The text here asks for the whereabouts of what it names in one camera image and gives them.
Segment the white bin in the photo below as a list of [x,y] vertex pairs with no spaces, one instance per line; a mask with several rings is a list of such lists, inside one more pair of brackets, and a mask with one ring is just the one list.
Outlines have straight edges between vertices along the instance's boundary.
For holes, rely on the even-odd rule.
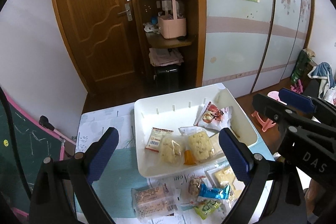
[[[181,163],[180,166],[159,165],[159,154],[145,150],[152,127],[174,130],[180,135],[179,127],[192,126],[206,101],[215,103],[218,108],[233,106],[231,128],[240,136],[240,142],[252,146],[258,136],[244,111],[223,84],[203,86],[166,95],[137,100],[134,105],[136,157],[139,173],[144,177],[164,177],[194,169]],[[206,130],[211,137],[215,131]],[[203,165],[215,164],[225,160],[223,153]]]

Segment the green chalkboard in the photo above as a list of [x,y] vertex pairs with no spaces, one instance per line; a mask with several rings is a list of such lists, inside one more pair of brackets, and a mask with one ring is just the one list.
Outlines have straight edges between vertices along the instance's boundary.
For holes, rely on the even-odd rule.
[[[8,98],[16,143],[29,188],[33,190],[37,173],[47,156],[60,159],[64,145],[58,135],[50,135],[28,114]],[[11,207],[29,213],[29,199],[21,183],[11,147],[7,116],[0,103],[0,190]]]

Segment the wooden shelf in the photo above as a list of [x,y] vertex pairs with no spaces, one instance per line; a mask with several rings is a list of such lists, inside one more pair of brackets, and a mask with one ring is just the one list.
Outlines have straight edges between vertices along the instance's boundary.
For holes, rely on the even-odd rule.
[[184,41],[180,41],[177,38],[165,39],[162,35],[152,32],[146,32],[146,37],[148,43],[153,48],[177,48],[177,47],[190,46],[194,40],[194,37],[188,37]]

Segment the pink stool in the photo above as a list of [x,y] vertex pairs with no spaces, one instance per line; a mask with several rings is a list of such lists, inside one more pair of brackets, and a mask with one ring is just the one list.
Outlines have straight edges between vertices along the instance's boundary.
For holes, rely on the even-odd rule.
[[[281,101],[279,98],[279,92],[278,91],[271,91],[267,94],[268,97],[271,97],[274,100],[277,100],[285,105],[287,105],[285,102]],[[252,117],[256,117],[257,121],[262,125],[262,131],[265,132],[267,129],[275,126],[277,123],[273,122],[271,119],[267,119],[266,122],[264,122],[257,111],[252,113]]]

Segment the basket handle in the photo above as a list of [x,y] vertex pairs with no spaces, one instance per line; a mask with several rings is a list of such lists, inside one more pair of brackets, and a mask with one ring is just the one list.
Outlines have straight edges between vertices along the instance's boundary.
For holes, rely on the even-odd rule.
[[176,0],[172,0],[173,5],[173,19],[177,20]]

